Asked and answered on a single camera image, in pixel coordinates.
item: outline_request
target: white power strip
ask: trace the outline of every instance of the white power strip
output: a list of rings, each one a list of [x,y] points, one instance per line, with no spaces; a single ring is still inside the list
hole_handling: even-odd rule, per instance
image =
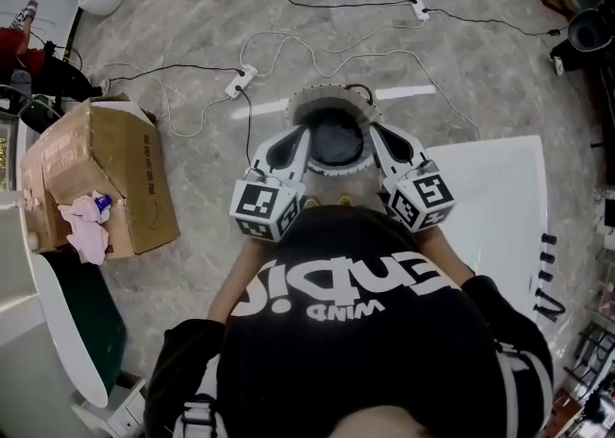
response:
[[[426,12],[423,12],[423,10],[425,9],[425,5],[423,4],[422,0],[408,0],[408,1],[410,1],[410,6],[412,7],[412,10],[414,11],[414,15],[416,16],[416,19],[420,19],[421,21],[427,21],[428,19],[430,19],[430,16]]]
[[[245,89],[258,74],[257,70],[248,64],[243,66],[243,71],[246,74],[243,76],[235,76],[231,81],[231,84],[227,86],[227,89],[225,89],[227,95],[233,99],[237,98],[241,94],[241,91],[239,91],[237,87],[239,86],[241,89]]]

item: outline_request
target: marble floor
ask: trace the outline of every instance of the marble floor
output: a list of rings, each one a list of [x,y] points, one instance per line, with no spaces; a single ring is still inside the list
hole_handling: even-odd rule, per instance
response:
[[[382,0],[302,0],[309,3],[358,3]],[[540,0],[424,0],[466,17],[506,19],[526,31],[562,27],[565,20]],[[286,30],[337,49],[383,25],[416,24],[409,6],[307,9],[286,0],[125,0],[107,18],[85,14],[75,47],[94,79],[134,75],[127,62],[147,70],[174,62],[238,67],[246,38],[258,31]],[[265,72],[280,36],[263,36],[248,46],[245,61]],[[596,112],[581,74],[557,78],[547,59],[557,38],[522,36],[502,25],[464,23],[433,13],[420,30],[387,29],[349,54],[414,51],[455,105],[480,127],[483,138],[539,134],[548,174],[550,228],[559,238],[557,276],[550,293],[565,299],[568,315],[557,324],[542,319],[557,369],[570,355],[574,336],[586,320],[583,305],[594,295],[600,268],[595,261],[592,227],[593,189],[602,180],[600,152],[589,148],[597,135]],[[317,54],[324,72],[342,61]],[[224,95],[232,73],[169,69],[158,73],[167,88],[173,125],[194,133],[203,106]],[[314,69],[308,50],[288,42],[268,79],[247,89],[255,105],[276,102],[307,85],[362,83],[372,89],[427,85],[429,78],[412,56],[354,59],[330,79]],[[242,237],[228,219],[234,180],[246,166],[247,119],[243,99],[208,109],[203,130],[192,138],[173,135],[158,81],[142,77],[113,84],[160,119],[160,134],[171,195],[182,232],[174,243],[128,260],[108,262],[103,271],[128,327],[125,369],[149,376],[165,329],[202,316],[227,275]],[[477,139],[472,126],[454,113],[439,94],[377,102],[385,119],[416,134],[425,145]],[[256,143],[285,125],[285,114],[255,116]],[[373,197],[373,171],[352,182],[331,180],[322,191],[327,201],[341,190]]]

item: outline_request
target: black cable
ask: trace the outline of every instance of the black cable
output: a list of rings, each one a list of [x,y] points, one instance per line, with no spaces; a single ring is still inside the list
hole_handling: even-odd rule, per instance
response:
[[[40,36],[38,36],[37,34],[35,34],[34,32],[30,32],[30,35],[34,35],[36,38],[38,38],[40,40],[40,43],[42,43],[43,45],[45,44],[43,39]]]
[[[235,69],[234,67],[206,67],[204,65],[197,65],[197,64],[169,64],[169,65],[164,65],[163,67],[157,67],[156,69],[152,69],[151,71],[145,71],[144,73],[140,73],[135,76],[110,78],[109,81],[113,82],[117,80],[126,80],[126,81],[135,80],[136,78],[140,78],[141,76],[146,76],[156,71],[162,71],[162,69],[168,69],[169,67],[194,67],[195,69],[206,69],[207,71],[236,71],[239,76],[245,75],[244,71],[242,71],[241,69]]]
[[[252,102],[248,98],[246,92],[241,88],[241,86],[237,85],[235,87],[237,91],[241,91],[241,94],[246,97],[248,101],[248,136],[246,138],[246,158],[248,159],[248,166],[252,165],[250,161],[250,133],[252,132]]]
[[[445,11],[445,10],[440,10],[439,8],[435,8],[435,9],[430,9],[430,8],[424,8],[423,12],[442,12],[444,14],[446,14],[447,16],[454,18],[454,19],[458,19],[460,21],[468,21],[470,23],[501,23],[503,25],[506,25],[510,28],[514,28],[515,30],[517,30],[518,32],[521,32],[523,35],[528,36],[528,37],[541,37],[544,35],[550,35],[551,37],[557,37],[558,35],[561,35],[561,33],[566,30],[566,28],[568,27],[568,25],[566,25],[564,28],[557,28],[554,30],[549,30],[548,32],[541,32],[538,34],[532,34],[529,32],[526,32],[525,30],[522,30],[519,27],[516,27],[514,25],[511,25],[510,23],[508,23],[507,21],[503,21],[501,19],[468,19],[468,18],[463,18],[461,16],[457,16],[456,14],[450,14],[449,12]]]
[[[288,2],[295,6],[302,6],[303,8],[331,9],[331,8],[358,8],[359,6],[393,6],[393,5],[398,5],[398,4],[406,4],[408,3],[408,0],[391,1],[391,2],[385,2],[385,3],[356,3],[356,4],[305,4],[305,3],[298,3],[293,0],[288,0]]]
[[[290,4],[295,6],[302,6],[304,8],[358,8],[359,6],[393,6],[397,4],[407,4],[408,0],[404,1],[389,1],[385,3],[357,3],[357,4],[304,4],[297,3],[293,0],[288,0]]]
[[[295,5],[295,6],[302,6],[304,8],[358,8],[360,6],[394,6],[394,5],[400,5],[400,4],[405,4],[405,3],[410,3],[411,1],[409,0],[403,0],[403,1],[389,1],[389,2],[383,2],[383,3],[356,3],[356,4],[335,4],[335,5],[329,5],[329,4],[318,4],[318,5],[313,5],[313,4],[305,4],[305,3],[298,3],[296,1],[293,0],[287,0],[290,4]],[[521,32],[523,35],[528,36],[528,37],[541,37],[544,35],[550,35],[552,37],[557,37],[559,35],[561,35],[561,32],[564,31],[568,25],[566,25],[566,27],[561,28],[561,29],[553,29],[553,30],[549,30],[548,32],[544,32],[544,33],[539,33],[539,34],[531,34],[528,33],[524,30],[522,30],[519,27],[516,27],[514,25],[511,25],[510,23],[508,23],[507,21],[503,21],[501,19],[468,19],[468,18],[463,18],[461,16],[456,16],[455,14],[450,14],[449,12],[446,12],[445,10],[440,10],[440,9],[428,9],[428,8],[424,8],[423,12],[443,12],[444,14],[450,16],[451,18],[455,18],[461,21],[468,21],[471,23],[501,23],[503,25],[507,25],[510,28],[513,28],[514,30],[517,30],[519,32]]]

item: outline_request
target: human arm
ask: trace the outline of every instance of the human arm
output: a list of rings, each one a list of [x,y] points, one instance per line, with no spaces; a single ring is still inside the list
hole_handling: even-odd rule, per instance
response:
[[[267,242],[248,238],[241,248],[231,272],[216,293],[209,308],[208,320],[225,324],[258,269],[267,261],[271,245]]]
[[[453,282],[461,287],[474,273],[457,256],[439,227],[419,231],[413,236],[421,254],[444,271]]]
[[[17,51],[15,52],[16,56],[23,56],[28,51],[28,45],[30,45],[30,33],[32,31],[32,20],[33,18],[28,15],[23,22],[23,36],[19,46],[17,47]]]
[[[269,250],[268,244],[247,239],[213,299],[207,320],[186,320],[164,333],[145,400],[149,437],[170,436],[169,429],[184,411],[184,403],[194,398],[208,363],[222,351],[225,323]]]

